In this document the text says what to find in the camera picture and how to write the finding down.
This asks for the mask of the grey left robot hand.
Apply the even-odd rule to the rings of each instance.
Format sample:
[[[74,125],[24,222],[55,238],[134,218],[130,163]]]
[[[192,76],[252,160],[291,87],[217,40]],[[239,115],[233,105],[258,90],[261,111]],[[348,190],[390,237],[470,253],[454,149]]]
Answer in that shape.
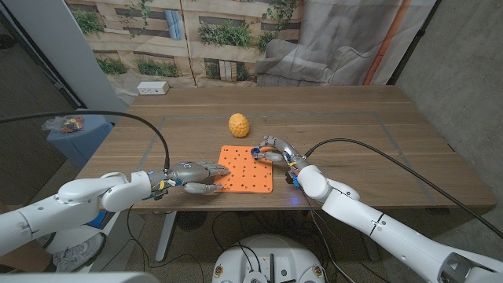
[[[168,169],[147,173],[156,197],[167,193],[171,187],[183,186],[187,193],[205,194],[222,188],[219,184],[206,184],[204,180],[217,175],[227,176],[229,169],[212,162],[181,162]]]

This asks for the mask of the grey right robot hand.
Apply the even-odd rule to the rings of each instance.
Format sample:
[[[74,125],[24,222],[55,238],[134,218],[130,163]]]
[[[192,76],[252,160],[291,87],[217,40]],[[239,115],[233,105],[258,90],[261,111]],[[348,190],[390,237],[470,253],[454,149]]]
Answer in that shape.
[[[306,159],[299,154],[299,152],[289,143],[283,139],[276,138],[274,136],[264,136],[264,140],[255,148],[251,150],[251,156],[255,160],[264,159],[271,162],[285,161],[289,167],[295,168],[296,170],[302,170],[309,166]],[[276,149],[275,152],[262,152],[261,148],[270,147]]]

